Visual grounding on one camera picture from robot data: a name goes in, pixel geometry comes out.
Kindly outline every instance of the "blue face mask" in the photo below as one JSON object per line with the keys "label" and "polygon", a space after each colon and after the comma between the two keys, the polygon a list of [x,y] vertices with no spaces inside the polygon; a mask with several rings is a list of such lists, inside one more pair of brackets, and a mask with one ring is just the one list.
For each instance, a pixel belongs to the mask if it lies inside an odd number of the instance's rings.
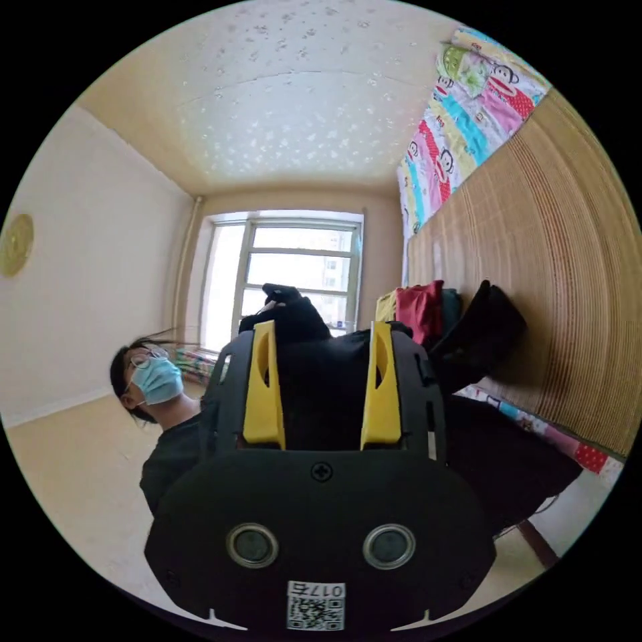
{"label": "blue face mask", "polygon": [[169,401],[183,392],[181,371],[166,358],[150,357],[146,367],[136,368],[132,383],[143,393],[148,406]]}

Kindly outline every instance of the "glasses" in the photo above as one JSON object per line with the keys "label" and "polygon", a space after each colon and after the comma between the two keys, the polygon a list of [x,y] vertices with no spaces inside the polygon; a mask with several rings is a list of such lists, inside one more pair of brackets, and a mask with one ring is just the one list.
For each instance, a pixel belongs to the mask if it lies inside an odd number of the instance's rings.
{"label": "glasses", "polygon": [[[136,354],[133,354],[130,357],[129,361],[134,368],[144,370],[145,368],[149,367],[149,360],[152,357],[156,359],[169,359],[169,353],[163,348],[147,348],[146,352],[137,352]],[[127,392],[127,390],[129,390],[129,386],[131,384],[132,380],[130,379],[127,383],[127,387],[123,391],[123,395]]]}

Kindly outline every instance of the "red cloth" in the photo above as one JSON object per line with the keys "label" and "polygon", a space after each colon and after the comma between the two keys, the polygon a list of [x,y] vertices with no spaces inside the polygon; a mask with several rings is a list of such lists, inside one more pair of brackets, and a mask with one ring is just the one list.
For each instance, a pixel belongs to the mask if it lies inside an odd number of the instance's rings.
{"label": "red cloth", "polygon": [[412,328],[413,340],[426,347],[441,338],[441,289],[443,281],[428,286],[397,288],[395,318]]}

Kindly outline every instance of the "qr code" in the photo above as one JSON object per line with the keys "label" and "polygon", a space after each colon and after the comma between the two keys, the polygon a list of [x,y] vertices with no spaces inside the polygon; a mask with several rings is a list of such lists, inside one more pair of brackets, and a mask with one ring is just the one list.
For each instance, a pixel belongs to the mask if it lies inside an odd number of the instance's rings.
{"label": "qr code", "polygon": [[344,613],[344,585],[291,582],[288,590],[289,629],[342,631]]}

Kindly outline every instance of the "ceiling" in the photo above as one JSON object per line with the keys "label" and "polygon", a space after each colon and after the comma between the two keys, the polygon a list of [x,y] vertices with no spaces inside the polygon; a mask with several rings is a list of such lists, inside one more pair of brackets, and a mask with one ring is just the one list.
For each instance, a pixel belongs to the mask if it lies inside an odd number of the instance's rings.
{"label": "ceiling", "polygon": [[79,103],[188,193],[390,192],[457,27],[389,0],[252,0],[166,31]]}

